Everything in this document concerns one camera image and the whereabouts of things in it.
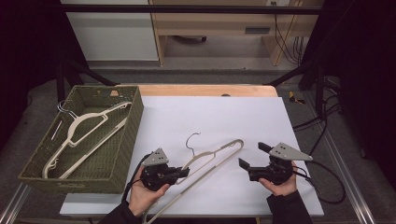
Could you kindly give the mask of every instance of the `sleeve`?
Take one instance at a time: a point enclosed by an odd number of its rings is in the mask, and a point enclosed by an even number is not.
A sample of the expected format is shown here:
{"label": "sleeve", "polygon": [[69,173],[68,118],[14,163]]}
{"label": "sleeve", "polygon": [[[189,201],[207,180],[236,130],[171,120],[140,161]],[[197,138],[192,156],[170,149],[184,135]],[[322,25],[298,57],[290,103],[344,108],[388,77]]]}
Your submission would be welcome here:
{"label": "sleeve", "polygon": [[312,223],[298,190],[288,196],[271,195],[267,202],[273,214],[273,224]]}
{"label": "sleeve", "polygon": [[138,224],[141,220],[134,216],[129,210],[128,203],[123,202],[117,206],[113,211],[107,214],[98,224]]}

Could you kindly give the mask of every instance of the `person's right hand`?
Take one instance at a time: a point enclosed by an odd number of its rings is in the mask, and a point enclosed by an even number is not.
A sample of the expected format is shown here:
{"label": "person's right hand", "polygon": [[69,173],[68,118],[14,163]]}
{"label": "person's right hand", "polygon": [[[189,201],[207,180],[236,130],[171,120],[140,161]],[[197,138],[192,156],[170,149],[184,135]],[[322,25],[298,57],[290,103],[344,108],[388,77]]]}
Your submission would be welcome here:
{"label": "person's right hand", "polygon": [[146,189],[142,181],[139,180],[143,169],[144,167],[142,166],[137,171],[136,177],[134,178],[135,183],[131,188],[129,209],[136,217],[142,216],[142,214],[148,210],[153,203],[157,202],[170,188],[169,184],[165,184],[157,191]]}
{"label": "person's right hand", "polygon": [[[293,165],[293,170],[297,171],[297,168],[295,167],[296,164],[294,161],[291,162]],[[259,182],[265,186],[266,189],[269,189],[275,196],[278,195],[283,195],[287,196],[297,190],[297,184],[296,184],[296,174],[293,174],[285,183],[282,183],[280,185],[275,185],[271,181],[265,179],[265,178],[260,178]]]}

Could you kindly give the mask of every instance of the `white plastic hanger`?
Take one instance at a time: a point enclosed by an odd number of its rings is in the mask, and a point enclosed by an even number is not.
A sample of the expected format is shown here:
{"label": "white plastic hanger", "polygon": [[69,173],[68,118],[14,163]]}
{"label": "white plastic hanger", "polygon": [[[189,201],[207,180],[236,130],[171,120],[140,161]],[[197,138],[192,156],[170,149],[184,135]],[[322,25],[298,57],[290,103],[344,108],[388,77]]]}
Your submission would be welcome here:
{"label": "white plastic hanger", "polygon": [[126,118],[123,119],[116,127],[114,127],[105,137],[103,137],[93,148],[91,148],[85,155],[83,155],[78,161],[76,161],[64,174],[62,174],[59,178],[66,179],[85,161],[87,160],[91,154],[96,151],[103,143],[105,143],[111,136],[113,136],[119,129],[121,129],[126,123]]}
{"label": "white plastic hanger", "polygon": [[[106,109],[100,113],[88,113],[88,114],[84,114],[82,116],[77,116],[75,113],[73,113],[72,111],[68,111],[68,110],[64,110],[61,107],[61,103],[58,104],[58,108],[62,111],[62,112],[67,112],[70,114],[70,116],[73,117],[74,121],[70,124],[69,130],[67,132],[67,137],[66,140],[64,140],[64,142],[61,144],[60,147],[58,147],[58,149],[55,151],[55,153],[50,157],[50,159],[47,161],[46,165],[43,168],[42,171],[42,176],[43,178],[48,178],[48,172],[49,170],[53,170],[56,167],[56,163],[58,163],[58,157],[61,155],[61,153],[64,151],[64,149],[67,146],[70,147],[76,147],[82,140],[84,140],[88,135],[90,135],[93,131],[95,131],[96,129],[98,129],[102,124],[104,124],[107,120],[108,120],[108,116],[107,114],[116,110],[116,109],[124,109],[126,108],[128,105],[131,105],[132,102],[121,102],[119,104],[113,105],[111,106],[109,109]],[[76,142],[73,142],[71,139],[75,133],[75,130],[77,128],[77,126],[84,120],[86,119],[91,119],[91,118],[97,118],[97,117],[102,117],[103,119],[99,122],[99,124],[97,124],[92,130],[90,130],[89,132],[87,132],[86,134],[84,134],[84,136],[82,136],[81,138],[79,138]]]}
{"label": "white plastic hanger", "polygon": [[[149,221],[147,221],[147,215],[149,213],[149,210],[151,209],[151,206],[144,214],[143,214],[143,218],[142,218],[142,224],[151,224],[155,219],[157,219],[157,217],[159,217],[166,209],[168,209],[170,206],[172,206],[172,204],[174,204],[178,199],[180,199],[184,193],[186,193],[189,189],[192,188],[192,186],[194,186],[196,183],[198,183],[201,179],[203,179],[206,175],[208,175],[210,172],[212,172],[213,170],[216,169],[216,167],[220,166],[222,163],[224,163],[225,161],[227,161],[228,159],[231,158],[231,156],[233,156],[235,153],[237,153],[239,150],[241,150],[244,147],[244,141],[242,141],[241,139],[235,139],[230,143],[227,143],[226,145],[220,147],[217,150],[214,151],[207,151],[207,152],[203,152],[200,153],[196,156],[193,156],[191,160],[189,160],[182,169],[187,169],[187,167],[189,165],[191,165],[193,162],[199,160],[200,158],[204,157],[204,156],[208,156],[208,155],[213,155],[213,159],[211,159],[210,161],[213,161],[216,157],[216,153],[218,153],[220,150],[226,148],[226,147],[233,147],[235,146],[236,143],[240,144],[240,148],[238,148],[236,151],[234,151],[233,153],[231,153],[230,155],[228,155],[225,159],[223,159],[222,161],[220,161],[219,163],[217,163],[216,165],[214,165],[213,167],[211,167],[209,170],[207,170],[203,175],[199,176],[194,182],[192,182],[191,184],[189,184],[183,191],[181,191],[170,203],[168,203],[160,212],[158,212],[152,219],[150,219]],[[209,163],[206,162],[204,165],[202,165],[201,167],[198,168],[198,170],[200,170],[201,168],[203,168],[204,166],[206,166]],[[184,178],[182,181],[180,181],[177,184],[180,184],[181,182],[183,182],[185,179],[189,178],[190,176],[192,176],[193,174],[195,174],[198,170],[196,170],[195,172],[193,172],[191,175],[187,176],[186,178]]]}

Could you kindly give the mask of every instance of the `aluminum rail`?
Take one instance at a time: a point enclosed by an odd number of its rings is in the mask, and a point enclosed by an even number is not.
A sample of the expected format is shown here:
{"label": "aluminum rail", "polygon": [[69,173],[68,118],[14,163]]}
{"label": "aluminum rail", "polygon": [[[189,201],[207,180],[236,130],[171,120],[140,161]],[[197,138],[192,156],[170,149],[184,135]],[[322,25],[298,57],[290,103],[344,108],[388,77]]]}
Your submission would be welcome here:
{"label": "aluminum rail", "polygon": [[100,12],[100,13],[219,13],[219,14],[277,14],[321,15],[337,13],[338,9],[322,7],[249,7],[249,6],[199,6],[199,5],[42,5],[48,12]]}
{"label": "aluminum rail", "polygon": [[20,183],[6,209],[0,215],[0,224],[12,224],[23,206],[30,187]]}
{"label": "aluminum rail", "polygon": [[[312,97],[312,94],[305,94],[304,96],[307,100],[309,108],[311,109],[311,112],[314,114],[314,116],[316,116],[317,113],[314,107],[314,99]],[[318,126],[320,128],[320,131],[322,132],[324,129],[324,125],[319,124]],[[361,222],[361,224],[375,224],[375,219],[370,211],[370,208],[364,200],[352,174],[349,172],[349,169],[347,168],[347,165],[344,162],[344,159],[342,158],[337,148],[337,145],[334,143],[331,134],[326,131],[323,137],[326,141],[327,149],[332,159],[332,163],[334,164],[335,170],[340,175],[339,177],[346,187],[346,194],[355,210],[359,221]]]}

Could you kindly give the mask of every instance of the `woven basket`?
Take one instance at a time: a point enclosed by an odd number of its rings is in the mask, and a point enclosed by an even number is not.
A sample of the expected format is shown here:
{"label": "woven basket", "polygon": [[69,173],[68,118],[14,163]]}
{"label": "woven basket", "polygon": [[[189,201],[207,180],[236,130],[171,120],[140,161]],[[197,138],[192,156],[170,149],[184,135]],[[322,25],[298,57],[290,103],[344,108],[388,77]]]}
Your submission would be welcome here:
{"label": "woven basket", "polygon": [[[64,142],[68,128],[74,121],[68,113],[58,113],[20,173],[19,180],[46,192],[123,193],[144,109],[138,87],[75,86],[63,105],[64,109],[81,116],[102,112],[124,101],[132,102],[132,105],[108,113],[108,120],[76,147],[67,146],[58,157],[56,168],[49,171],[49,178],[43,178],[42,170],[46,162]],[[125,118],[127,120],[123,128],[93,152],[73,174],[66,179],[58,178]],[[72,140],[77,141],[101,120],[93,118],[81,122]]]}

